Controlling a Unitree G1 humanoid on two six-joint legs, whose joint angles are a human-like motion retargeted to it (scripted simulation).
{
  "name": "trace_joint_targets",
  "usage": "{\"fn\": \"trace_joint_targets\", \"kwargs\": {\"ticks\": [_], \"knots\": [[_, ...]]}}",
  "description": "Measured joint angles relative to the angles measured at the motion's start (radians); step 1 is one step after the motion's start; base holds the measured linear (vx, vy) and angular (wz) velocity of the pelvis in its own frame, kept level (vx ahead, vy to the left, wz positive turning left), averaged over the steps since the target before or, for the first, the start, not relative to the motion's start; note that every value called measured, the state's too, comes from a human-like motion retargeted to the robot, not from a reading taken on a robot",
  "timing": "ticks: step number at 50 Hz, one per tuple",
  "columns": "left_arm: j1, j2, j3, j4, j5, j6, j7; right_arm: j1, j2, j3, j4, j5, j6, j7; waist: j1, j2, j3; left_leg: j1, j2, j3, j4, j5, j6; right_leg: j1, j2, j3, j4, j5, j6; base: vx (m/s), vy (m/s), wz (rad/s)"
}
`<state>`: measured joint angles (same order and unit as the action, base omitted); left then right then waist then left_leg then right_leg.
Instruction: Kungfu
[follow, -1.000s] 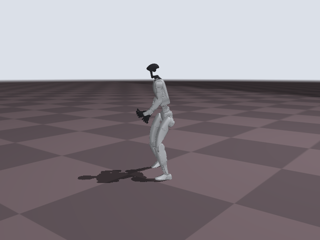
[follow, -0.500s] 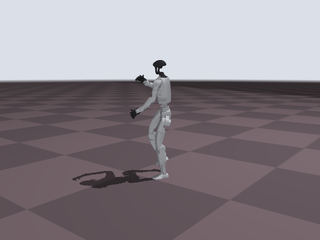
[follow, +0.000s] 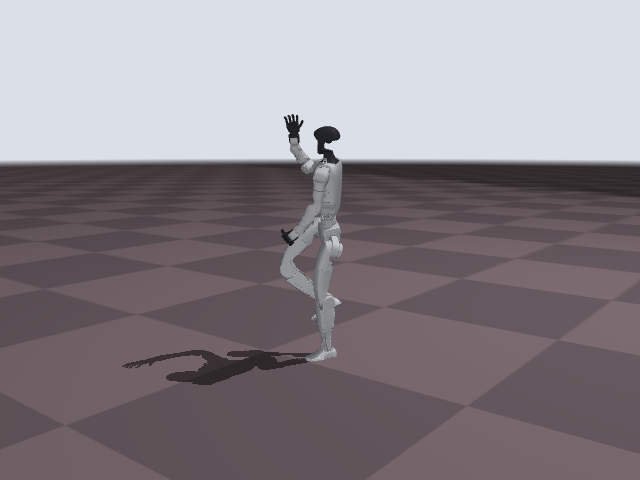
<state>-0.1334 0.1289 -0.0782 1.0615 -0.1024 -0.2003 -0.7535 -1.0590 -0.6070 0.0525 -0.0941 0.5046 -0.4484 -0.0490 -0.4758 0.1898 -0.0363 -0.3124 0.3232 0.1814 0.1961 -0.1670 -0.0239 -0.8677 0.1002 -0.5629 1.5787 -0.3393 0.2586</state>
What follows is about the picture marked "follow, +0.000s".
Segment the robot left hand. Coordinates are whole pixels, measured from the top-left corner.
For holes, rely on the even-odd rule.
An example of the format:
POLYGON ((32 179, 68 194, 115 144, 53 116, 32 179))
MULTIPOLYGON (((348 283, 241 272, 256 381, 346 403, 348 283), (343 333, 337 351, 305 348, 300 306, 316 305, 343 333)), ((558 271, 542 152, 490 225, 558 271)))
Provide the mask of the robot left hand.
POLYGON ((288 234, 289 234, 290 232, 292 232, 293 230, 294 230, 294 229, 292 229, 292 230, 290 230, 289 232, 286 232, 286 233, 284 232, 284 230, 283 230, 283 229, 281 230, 281 233, 283 234, 283 235, 282 235, 282 238, 284 238, 284 241, 286 241, 286 243, 287 243, 287 244, 289 243, 289 246, 291 246, 292 244, 294 244, 294 241, 295 241, 296 239, 298 239, 298 237, 299 237, 299 236, 298 236, 298 237, 297 237, 296 239, 294 239, 293 241, 288 237, 288 234))

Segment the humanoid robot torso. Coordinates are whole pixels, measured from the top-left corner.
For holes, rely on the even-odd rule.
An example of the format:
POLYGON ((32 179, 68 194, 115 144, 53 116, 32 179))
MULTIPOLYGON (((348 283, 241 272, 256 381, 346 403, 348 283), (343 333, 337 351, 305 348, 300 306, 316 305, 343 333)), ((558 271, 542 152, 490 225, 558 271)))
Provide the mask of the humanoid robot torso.
POLYGON ((323 158, 318 162, 314 169, 314 172, 319 167, 326 167, 330 169, 330 178, 326 185, 323 207, 320 213, 320 221, 318 222, 318 233, 322 241, 328 241, 330 235, 334 235, 338 237, 338 241, 340 242, 341 230, 336 220, 336 216, 334 215, 340 208, 342 190, 342 163, 339 158, 337 159, 339 162, 337 164, 332 164, 327 163, 327 158, 323 158), (322 160, 323 162, 321 162, 322 160))

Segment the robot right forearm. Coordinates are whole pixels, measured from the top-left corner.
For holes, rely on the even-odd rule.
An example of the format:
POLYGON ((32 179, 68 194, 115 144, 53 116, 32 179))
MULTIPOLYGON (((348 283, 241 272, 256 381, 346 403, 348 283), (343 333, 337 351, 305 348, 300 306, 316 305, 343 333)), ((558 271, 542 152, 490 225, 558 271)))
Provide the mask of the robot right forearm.
POLYGON ((296 157, 298 163, 306 162, 307 159, 311 160, 306 153, 300 148, 300 144, 298 144, 298 138, 290 138, 290 151, 296 157))

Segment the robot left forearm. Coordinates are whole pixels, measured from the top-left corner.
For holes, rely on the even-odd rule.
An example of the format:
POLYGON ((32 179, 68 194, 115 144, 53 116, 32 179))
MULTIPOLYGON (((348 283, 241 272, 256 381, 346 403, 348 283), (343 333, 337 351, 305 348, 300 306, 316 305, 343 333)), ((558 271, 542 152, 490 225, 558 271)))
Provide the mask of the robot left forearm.
POLYGON ((314 223, 316 213, 317 209, 315 206, 308 206, 305 214, 302 216, 302 219, 298 222, 298 225, 294 228, 294 230, 288 234, 288 237, 293 241, 298 236, 301 236, 305 232, 305 230, 307 230, 308 227, 314 223))

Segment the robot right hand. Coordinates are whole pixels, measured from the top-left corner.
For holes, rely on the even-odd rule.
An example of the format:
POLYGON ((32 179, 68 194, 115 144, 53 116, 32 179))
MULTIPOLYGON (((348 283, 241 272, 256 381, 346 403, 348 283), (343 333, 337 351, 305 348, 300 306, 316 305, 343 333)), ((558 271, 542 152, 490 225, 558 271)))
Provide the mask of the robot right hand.
POLYGON ((286 125, 287 130, 288 130, 288 131, 289 131, 289 133, 290 133, 290 134, 289 134, 289 143, 290 143, 290 138, 298 138, 298 144, 299 144, 300 139, 299 139, 299 134, 298 134, 298 132, 300 131, 300 127, 301 127, 301 126, 302 126, 302 124, 303 124, 303 120, 301 120, 301 123, 299 124, 299 123, 298 123, 298 115, 296 115, 296 121, 295 121, 294 114, 292 114, 292 120, 293 120, 292 122, 291 122, 291 117, 290 117, 290 115, 288 115, 288 118, 289 118, 289 123, 288 123, 287 117, 286 117, 286 116, 284 116, 284 119, 285 119, 286 124, 287 124, 287 125, 286 125))

